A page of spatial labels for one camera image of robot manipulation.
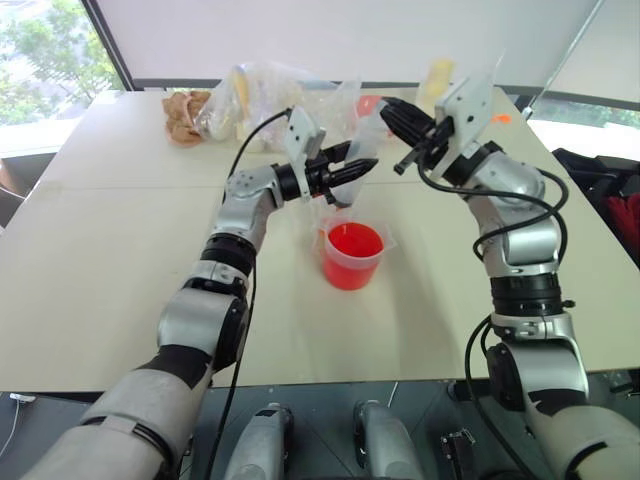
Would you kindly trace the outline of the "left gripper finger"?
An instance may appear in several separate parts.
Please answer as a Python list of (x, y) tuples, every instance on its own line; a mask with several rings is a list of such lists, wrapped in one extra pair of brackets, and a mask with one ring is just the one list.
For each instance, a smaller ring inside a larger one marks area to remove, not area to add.
[(370, 172), (377, 163), (377, 158), (360, 158), (345, 164), (333, 172), (333, 185), (341, 186), (356, 181)]
[(340, 163), (343, 162), (349, 152), (351, 146), (350, 141), (344, 141), (330, 147), (324, 148), (320, 151), (320, 157), (327, 163)]

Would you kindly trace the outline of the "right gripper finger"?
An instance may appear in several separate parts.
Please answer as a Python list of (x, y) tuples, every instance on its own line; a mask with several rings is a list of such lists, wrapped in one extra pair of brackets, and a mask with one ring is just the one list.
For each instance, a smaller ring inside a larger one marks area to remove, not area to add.
[(408, 102), (387, 102), (380, 116), (389, 130), (410, 147), (415, 147), (429, 132), (429, 116)]
[(397, 97), (387, 98), (387, 125), (392, 130), (428, 131), (435, 126), (435, 120), (416, 105)]

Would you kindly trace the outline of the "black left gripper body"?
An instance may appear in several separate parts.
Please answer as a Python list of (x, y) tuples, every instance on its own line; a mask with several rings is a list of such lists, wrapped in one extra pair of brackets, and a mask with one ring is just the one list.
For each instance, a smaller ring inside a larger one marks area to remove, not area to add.
[(311, 198), (335, 198), (331, 192), (329, 167), (336, 163), (336, 160), (328, 156), (318, 156), (305, 162), (305, 176)]

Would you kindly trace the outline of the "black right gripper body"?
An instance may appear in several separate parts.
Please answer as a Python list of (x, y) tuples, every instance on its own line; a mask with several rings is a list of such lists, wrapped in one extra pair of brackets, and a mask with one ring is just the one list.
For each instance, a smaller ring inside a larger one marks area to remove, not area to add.
[(403, 175), (412, 164), (423, 162), (428, 170), (433, 170), (449, 150), (449, 138), (455, 133), (454, 122), (446, 117), (429, 130), (426, 136), (411, 151), (393, 167), (398, 175)]

